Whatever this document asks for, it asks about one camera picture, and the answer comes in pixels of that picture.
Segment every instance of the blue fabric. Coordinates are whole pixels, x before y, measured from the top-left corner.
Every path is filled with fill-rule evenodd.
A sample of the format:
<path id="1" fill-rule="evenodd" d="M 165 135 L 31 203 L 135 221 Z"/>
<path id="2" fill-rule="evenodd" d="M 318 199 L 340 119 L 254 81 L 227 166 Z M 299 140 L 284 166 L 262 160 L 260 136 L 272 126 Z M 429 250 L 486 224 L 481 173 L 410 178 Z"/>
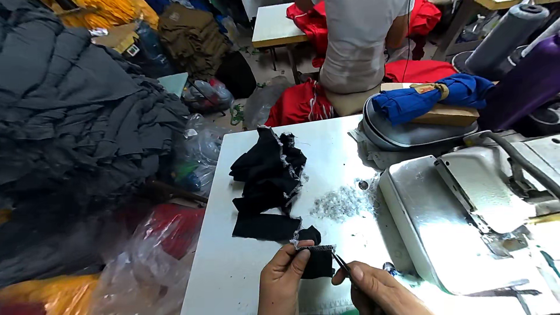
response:
<path id="1" fill-rule="evenodd" d="M 437 89 L 422 94 L 413 88 L 382 91 L 372 99 L 374 110 L 397 125 L 426 114 L 436 103 L 482 109 L 486 106 L 486 93 L 494 86 L 485 78 L 465 73 L 445 77 L 436 83 L 449 88 L 444 100 L 439 101 L 441 92 Z"/>

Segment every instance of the electrical cord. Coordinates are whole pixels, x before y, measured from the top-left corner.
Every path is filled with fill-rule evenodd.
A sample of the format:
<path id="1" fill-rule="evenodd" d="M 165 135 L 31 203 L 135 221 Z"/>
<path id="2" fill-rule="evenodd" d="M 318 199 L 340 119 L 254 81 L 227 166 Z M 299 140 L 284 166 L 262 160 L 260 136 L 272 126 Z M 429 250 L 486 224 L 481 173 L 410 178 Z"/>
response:
<path id="1" fill-rule="evenodd" d="M 407 68 L 408 68 L 408 61 L 410 60 L 410 0 L 408 0 L 408 6 L 407 6 L 407 39 L 408 39 L 408 55 L 407 55 L 407 64 L 404 65 L 404 72 L 403 72 L 403 79 L 402 82 L 404 83 L 404 75 L 407 72 Z"/>
<path id="2" fill-rule="evenodd" d="M 511 145 L 506 139 L 493 132 L 483 132 L 479 136 L 480 138 L 490 138 L 494 140 L 502 149 L 509 154 L 510 158 L 521 165 L 531 176 L 539 181 L 554 197 L 560 198 L 560 185 L 553 181 L 548 175 L 543 171 L 538 169 L 535 165 L 529 162 L 525 157 L 523 157 L 519 151 L 517 151 L 514 146 Z"/>

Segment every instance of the gray fabric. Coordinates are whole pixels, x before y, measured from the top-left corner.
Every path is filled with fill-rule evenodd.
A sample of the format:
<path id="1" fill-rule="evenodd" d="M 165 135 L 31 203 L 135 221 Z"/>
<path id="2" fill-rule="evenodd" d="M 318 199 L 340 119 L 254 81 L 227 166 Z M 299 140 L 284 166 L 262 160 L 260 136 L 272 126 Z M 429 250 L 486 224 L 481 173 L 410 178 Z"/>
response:
<path id="1" fill-rule="evenodd" d="M 5 244 L 0 266 L 14 262 L 18 247 L 9 226 L 51 233 L 133 193 L 157 172 L 160 157 L 171 151 L 174 131 L 183 130 L 183 116 L 189 114 L 176 95 L 144 77 L 138 66 L 91 44 L 87 30 L 66 29 L 46 9 L 22 1 L 14 10 L 15 1 L 4 1 L 0 194 L 14 200 L 15 210 L 11 222 L 0 225 Z M 43 254 L 28 251 L 25 259 L 48 260 Z M 7 279 L 0 274 L 0 286 L 41 272 L 10 271 Z"/>

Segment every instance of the gray fabric roll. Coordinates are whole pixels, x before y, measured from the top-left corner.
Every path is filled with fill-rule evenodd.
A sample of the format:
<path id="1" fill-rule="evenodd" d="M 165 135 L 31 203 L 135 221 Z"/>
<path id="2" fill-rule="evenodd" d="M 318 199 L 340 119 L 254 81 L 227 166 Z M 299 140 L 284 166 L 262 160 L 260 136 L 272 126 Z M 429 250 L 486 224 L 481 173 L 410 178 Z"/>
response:
<path id="1" fill-rule="evenodd" d="M 549 11 L 534 4 L 516 4 L 466 60 L 475 75 L 492 77 L 496 68 L 534 32 Z"/>

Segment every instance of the hand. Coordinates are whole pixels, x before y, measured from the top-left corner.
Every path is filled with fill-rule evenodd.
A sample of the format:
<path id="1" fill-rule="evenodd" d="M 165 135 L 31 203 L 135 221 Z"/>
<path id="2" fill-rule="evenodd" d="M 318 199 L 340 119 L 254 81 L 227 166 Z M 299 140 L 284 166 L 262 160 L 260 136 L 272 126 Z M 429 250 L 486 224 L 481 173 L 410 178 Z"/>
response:
<path id="1" fill-rule="evenodd" d="M 349 263 L 348 267 L 360 289 L 352 286 L 350 291 L 352 303 L 360 315 L 381 314 L 379 307 L 387 315 L 433 315 L 420 299 L 385 270 L 358 261 Z M 345 277 L 346 272 L 339 269 L 332 279 L 333 285 L 341 284 Z"/>
<path id="2" fill-rule="evenodd" d="M 313 246 L 312 240 L 301 240 L 299 246 Z M 308 249 L 297 252 L 293 244 L 282 246 L 260 272 L 259 315 L 296 314 L 297 289 L 309 261 Z"/>

